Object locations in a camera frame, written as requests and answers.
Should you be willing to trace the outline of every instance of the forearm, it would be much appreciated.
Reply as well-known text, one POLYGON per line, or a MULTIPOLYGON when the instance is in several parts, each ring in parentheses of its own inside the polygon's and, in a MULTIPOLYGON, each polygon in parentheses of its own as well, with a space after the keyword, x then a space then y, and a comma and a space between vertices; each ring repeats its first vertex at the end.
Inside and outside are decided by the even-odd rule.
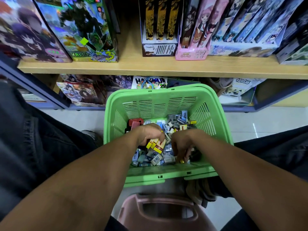
POLYGON ((131 131, 67 165, 22 200, 0 230, 104 229, 137 147, 131 131))
POLYGON ((202 131, 192 139, 261 230, 306 228, 301 226, 307 225, 303 219, 308 216, 306 182, 202 131))

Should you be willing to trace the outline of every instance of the pink box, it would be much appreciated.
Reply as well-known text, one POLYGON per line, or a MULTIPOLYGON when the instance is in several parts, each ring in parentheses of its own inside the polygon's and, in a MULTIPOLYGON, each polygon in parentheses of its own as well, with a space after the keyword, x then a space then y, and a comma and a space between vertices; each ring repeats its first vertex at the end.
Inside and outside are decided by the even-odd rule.
POLYGON ((182 49, 181 43, 179 41, 176 53, 175 60, 177 61, 199 61, 205 60, 206 56, 210 52, 211 41, 209 40, 204 48, 191 48, 182 49))
POLYGON ((214 6, 214 9, 211 13, 209 23, 206 26, 206 29, 204 30, 202 37, 200 39, 200 42, 198 44, 198 48, 203 48, 208 43, 209 39, 212 36, 212 33, 214 29, 216 28, 217 24, 219 23, 219 20, 225 11, 225 8, 227 4, 229 3, 229 0, 217 0, 216 4, 214 6))
POLYGON ((198 46, 215 3, 216 0, 201 0, 199 4, 200 8, 198 12, 198 19, 190 39, 190 48, 196 48, 198 46))

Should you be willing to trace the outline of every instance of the pink display box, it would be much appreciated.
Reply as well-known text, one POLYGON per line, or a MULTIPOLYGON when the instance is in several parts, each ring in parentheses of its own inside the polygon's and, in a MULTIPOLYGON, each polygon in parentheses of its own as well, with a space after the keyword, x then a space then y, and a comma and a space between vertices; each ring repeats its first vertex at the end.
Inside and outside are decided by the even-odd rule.
POLYGON ((204 48, 191 48, 182 49, 179 41, 178 47, 175 53, 175 59, 177 61, 200 61, 205 60, 206 56, 210 52, 211 41, 209 40, 204 48))

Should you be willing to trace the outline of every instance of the hand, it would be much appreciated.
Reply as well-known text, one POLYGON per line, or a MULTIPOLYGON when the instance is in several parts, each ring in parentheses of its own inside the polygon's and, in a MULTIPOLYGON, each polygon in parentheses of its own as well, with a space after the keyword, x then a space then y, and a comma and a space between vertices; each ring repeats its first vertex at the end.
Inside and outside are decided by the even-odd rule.
POLYGON ((140 146, 145 146, 150 139, 159 139, 159 141, 163 142, 165 139, 165 134, 160 128, 159 125, 155 123, 141 125, 132 131, 138 133, 138 144, 140 146))
POLYGON ((188 161, 192 152, 192 148, 194 147, 193 136, 198 134, 200 131, 203 132, 202 130, 198 129, 190 129, 185 131, 177 131, 172 134, 171 145, 174 155, 177 155, 177 162, 181 161, 182 159, 185 162, 188 161))

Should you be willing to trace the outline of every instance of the white tile floor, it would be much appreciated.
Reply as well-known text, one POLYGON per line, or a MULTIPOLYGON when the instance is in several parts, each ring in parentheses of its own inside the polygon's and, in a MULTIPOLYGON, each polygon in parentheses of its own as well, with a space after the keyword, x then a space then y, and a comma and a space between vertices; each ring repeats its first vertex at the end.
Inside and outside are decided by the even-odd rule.
MULTIPOLYGON (((103 111, 43 110, 56 120, 79 131, 92 130, 103 134, 103 111)), ((307 108, 269 107, 256 113, 226 113, 234 142, 260 138, 308 125, 307 108)), ((112 215, 117 218, 125 198, 133 193, 184 193, 182 179, 168 179, 164 184, 124 188, 112 215)), ((217 230, 220 230, 241 206, 233 198, 218 198, 204 210, 217 230)))

